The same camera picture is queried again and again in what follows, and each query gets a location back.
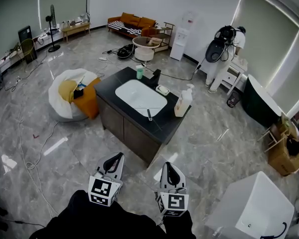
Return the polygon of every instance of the striped blanket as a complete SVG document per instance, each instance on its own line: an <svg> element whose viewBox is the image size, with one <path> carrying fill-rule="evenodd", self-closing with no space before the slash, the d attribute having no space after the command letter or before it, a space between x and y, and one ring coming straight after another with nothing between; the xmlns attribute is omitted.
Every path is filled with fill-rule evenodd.
<svg viewBox="0 0 299 239"><path fill-rule="evenodd" d="M113 29L118 30L123 33L133 34L136 36L141 36L141 33L142 33L141 28L134 26L134 25L126 24L126 23L118 21L118 20L115 20L115 21L109 23L108 27L113 28Z"/></svg>

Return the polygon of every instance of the standing fan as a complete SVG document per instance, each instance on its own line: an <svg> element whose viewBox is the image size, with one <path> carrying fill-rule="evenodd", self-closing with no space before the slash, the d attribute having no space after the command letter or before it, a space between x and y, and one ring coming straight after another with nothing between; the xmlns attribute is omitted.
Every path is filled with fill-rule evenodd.
<svg viewBox="0 0 299 239"><path fill-rule="evenodd" d="M55 14L54 14L54 6L53 5L51 5L51 15L45 17L45 21L49 22L49 25L50 25L50 34L51 34L51 39L52 39L52 47L50 47L48 49L48 52L57 51L60 48L60 45L54 45L53 35L52 35L52 28L51 28L51 21L52 21L53 27L56 27Z"/></svg>

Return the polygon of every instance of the white pants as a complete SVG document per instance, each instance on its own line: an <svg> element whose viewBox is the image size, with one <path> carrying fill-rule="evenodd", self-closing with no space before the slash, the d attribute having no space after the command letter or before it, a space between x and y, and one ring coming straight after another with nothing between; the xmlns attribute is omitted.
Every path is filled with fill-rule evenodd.
<svg viewBox="0 0 299 239"><path fill-rule="evenodd" d="M206 84L210 85L213 80L213 84L210 86L211 91L216 91L221 84L222 80L226 76L226 72L229 68L231 60L233 59L233 54L231 52L224 52L221 59L219 59L216 63L207 62L205 65L209 68L207 73Z"/></svg>

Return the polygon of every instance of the faucet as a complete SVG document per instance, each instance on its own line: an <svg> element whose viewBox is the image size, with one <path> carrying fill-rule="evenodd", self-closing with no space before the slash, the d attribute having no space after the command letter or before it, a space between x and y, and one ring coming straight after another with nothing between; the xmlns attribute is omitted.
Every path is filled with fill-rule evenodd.
<svg viewBox="0 0 299 239"><path fill-rule="evenodd" d="M149 86L152 88L156 88L158 85L160 77L160 69L156 69L155 72L153 72L153 76L150 78Z"/></svg>

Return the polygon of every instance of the person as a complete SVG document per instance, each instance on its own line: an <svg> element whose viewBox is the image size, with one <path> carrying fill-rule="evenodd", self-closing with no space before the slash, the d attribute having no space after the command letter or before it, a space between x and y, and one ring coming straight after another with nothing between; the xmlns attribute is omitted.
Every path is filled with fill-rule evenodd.
<svg viewBox="0 0 299 239"><path fill-rule="evenodd" d="M30 239L53 238L129 238L129 239L195 239L189 211L180 217L164 217L166 233L146 215L125 211L116 201L110 207L90 202L88 194L79 190L68 206L48 225L34 232Z"/></svg>
<svg viewBox="0 0 299 239"><path fill-rule="evenodd" d="M224 79L233 57L238 55L240 50L244 48L246 40L245 34L246 30L243 26L237 27L234 45L230 45L227 51L222 54L221 59L217 62L209 63L206 61L206 63L208 63L209 71L207 73L205 86L209 88L209 93L212 94L217 92L217 89Z"/></svg>

